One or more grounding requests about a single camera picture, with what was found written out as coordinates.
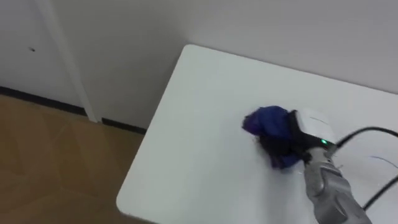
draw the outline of black baseboard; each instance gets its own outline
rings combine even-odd
[[[84,108],[80,106],[70,105],[68,103],[62,103],[57,100],[51,100],[41,96],[36,96],[30,93],[24,93],[22,91],[13,90],[10,88],[0,86],[0,95],[6,95],[20,100],[36,103],[38,105],[48,106],[58,110],[66,111],[69,113],[79,114],[87,116]],[[133,125],[120,123],[111,119],[102,118],[102,123],[115,128],[120,128],[127,131],[132,131],[139,134],[145,134],[147,130],[145,128],[139,128]]]
[[[87,116],[85,109],[80,106],[70,105],[68,103],[62,103],[57,100],[51,100],[48,98],[36,96],[30,93],[24,93],[22,91],[13,90],[2,86],[0,86],[0,95],[6,95],[20,100],[36,103],[38,105],[48,106],[69,113]]]
[[[145,134],[147,132],[147,130],[145,128],[140,128],[140,127],[133,126],[133,125],[130,125],[130,124],[120,123],[120,122],[117,122],[117,121],[113,121],[111,119],[103,118],[102,119],[102,123],[105,124],[105,125],[109,125],[109,126],[115,127],[115,128],[120,128],[120,129],[123,129],[123,130],[132,131],[132,132],[139,133],[139,134]]]

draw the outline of dark blue fabric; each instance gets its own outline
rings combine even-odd
[[[277,142],[292,140],[287,120],[288,111],[280,106],[268,106],[257,109],[246,116],[243,121],[243,129],[255,136],[267,136],[268,139],[275,139]],[[272,149],[265,149],[271,158],[273,168],[284,169],[291,167],[300,159],[294,154],[278,155],[278,145]]]

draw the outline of white table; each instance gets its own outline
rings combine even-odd
[[[121,187],[120,211],[161,224],[316,223],[303,165],[272,170],[241,129],[247,114],[270,105],[321,111],[338,138],[363,126],[398,127],[397,95],[187,45]],[[338,153],[360,204],[398,172],[369,157],[398,164],[397,146],[366,133]],[[370,208],[374,224],[398,219],[397,195],[395,187]]]

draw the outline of wooden floor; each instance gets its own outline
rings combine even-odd
[[[0,223],[142,223],[115,206],[142,138],[0,96]]]

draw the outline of blue cloth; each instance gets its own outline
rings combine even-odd
[[[285,169],[296,164],[300,159],[290,146],[292,135],[287,119],[288,111],[280,106],[268,106],[257,109],[246,116],[243,129],[259,136],[268,146],[264,147],[271,159],[273,168]]]

